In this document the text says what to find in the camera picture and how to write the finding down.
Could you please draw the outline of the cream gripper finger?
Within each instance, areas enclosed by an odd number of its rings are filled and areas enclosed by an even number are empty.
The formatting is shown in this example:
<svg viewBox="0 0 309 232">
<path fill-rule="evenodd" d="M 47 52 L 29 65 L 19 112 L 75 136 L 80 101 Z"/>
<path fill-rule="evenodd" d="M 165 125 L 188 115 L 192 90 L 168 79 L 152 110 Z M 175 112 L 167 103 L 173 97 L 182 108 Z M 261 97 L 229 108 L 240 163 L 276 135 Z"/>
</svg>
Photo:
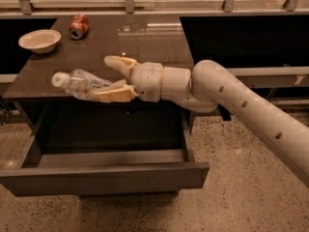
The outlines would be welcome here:
<svg viewBox="0 0 309 232">
<path fill-rule="evenodd" d="M 113 70 L 120 72 L 126 79 L 131 78 L 133 69 L 138 65 L 135 59 L 114 55 L 105 56 L 104 63 Z"/>
<path fill-rule="evenodd" d="M 133 85 L 127 85 L 126 81 L 119 80 L 108 87 L 100 88 L 95 93 L 99 102 L 131 102 L 138 94 Z"/>
</svg>

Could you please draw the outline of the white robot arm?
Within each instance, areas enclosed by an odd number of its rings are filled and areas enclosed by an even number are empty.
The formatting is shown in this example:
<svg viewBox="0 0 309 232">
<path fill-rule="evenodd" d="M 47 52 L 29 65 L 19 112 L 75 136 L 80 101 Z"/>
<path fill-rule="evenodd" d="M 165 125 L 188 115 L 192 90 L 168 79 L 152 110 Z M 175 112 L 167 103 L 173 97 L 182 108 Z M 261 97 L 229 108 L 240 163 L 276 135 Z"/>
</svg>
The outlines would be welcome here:
<svg viewBox="0 0 309 232">
<path fill-rule="evenodd" d="M 125 78 L 97 93 L 100 102 L 174 102 L 182 108 L 209 113 L 219 105 L 238 117 L 297 178 L 309 183 L 309 128 L 265 100 L 231 72 L 212 60 L 192 70 L 139 63 L 106 56 L 104 63 Z"/>
</svg>

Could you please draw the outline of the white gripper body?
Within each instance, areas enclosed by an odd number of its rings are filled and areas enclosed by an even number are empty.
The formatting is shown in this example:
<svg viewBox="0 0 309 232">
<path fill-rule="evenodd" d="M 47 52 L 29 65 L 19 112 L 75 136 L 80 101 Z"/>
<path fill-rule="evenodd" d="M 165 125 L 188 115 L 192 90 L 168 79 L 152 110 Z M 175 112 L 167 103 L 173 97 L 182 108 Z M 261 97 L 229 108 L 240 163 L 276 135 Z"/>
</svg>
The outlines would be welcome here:
<svg viewBox="0 0 309 232">
<path fill-rule="evenodd" d="M 130 78 L 131 84 L 143 102 L 160 100 L 163 66 L 159 63 L 146 62 L 134 67 Z"/>
</svg>

